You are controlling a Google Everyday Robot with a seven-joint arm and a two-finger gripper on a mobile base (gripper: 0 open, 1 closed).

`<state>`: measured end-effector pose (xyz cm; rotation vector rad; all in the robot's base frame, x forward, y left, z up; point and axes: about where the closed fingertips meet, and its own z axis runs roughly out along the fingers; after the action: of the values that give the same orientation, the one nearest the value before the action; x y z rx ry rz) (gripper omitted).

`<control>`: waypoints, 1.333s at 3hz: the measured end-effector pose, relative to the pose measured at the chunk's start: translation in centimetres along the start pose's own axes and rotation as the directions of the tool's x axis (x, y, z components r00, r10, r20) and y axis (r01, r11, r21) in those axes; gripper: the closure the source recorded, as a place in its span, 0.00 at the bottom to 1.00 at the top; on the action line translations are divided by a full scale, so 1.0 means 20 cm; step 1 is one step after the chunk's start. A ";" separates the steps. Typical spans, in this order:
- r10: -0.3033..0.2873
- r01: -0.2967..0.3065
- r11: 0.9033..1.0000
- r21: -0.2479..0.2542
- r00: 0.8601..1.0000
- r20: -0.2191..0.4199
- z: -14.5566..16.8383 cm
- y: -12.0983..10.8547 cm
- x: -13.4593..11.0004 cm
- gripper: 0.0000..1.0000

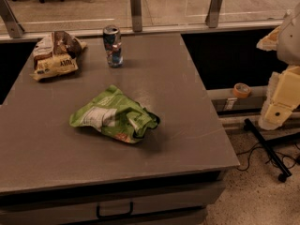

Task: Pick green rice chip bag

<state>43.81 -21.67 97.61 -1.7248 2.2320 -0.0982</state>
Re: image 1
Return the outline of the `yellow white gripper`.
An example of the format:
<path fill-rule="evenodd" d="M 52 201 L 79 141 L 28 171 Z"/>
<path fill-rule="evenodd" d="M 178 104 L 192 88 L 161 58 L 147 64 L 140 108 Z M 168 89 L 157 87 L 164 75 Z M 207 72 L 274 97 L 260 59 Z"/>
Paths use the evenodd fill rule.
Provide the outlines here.
<path fill-rule="evenodd" d="M 262 105 L 259 127 L 265 130 L 281 127 L 299 105 L 300 67 L 288 66 L 281 73 L 273 72 Z"/>

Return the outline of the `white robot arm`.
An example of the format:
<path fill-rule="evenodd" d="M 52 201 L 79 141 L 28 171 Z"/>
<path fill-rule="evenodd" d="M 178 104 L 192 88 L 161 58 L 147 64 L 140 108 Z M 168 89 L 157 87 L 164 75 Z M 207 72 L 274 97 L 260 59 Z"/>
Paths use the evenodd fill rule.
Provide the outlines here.
<path fill-rule="evenodd" d="M 272 73 L 259 118 L 260 128 L 275 130 L 300 105 L 300 4 L 289 9 L 283 23 L 261 38 L 256 47 L 276 51 L 277 59 L 288 65 L 281 73 Z"/>

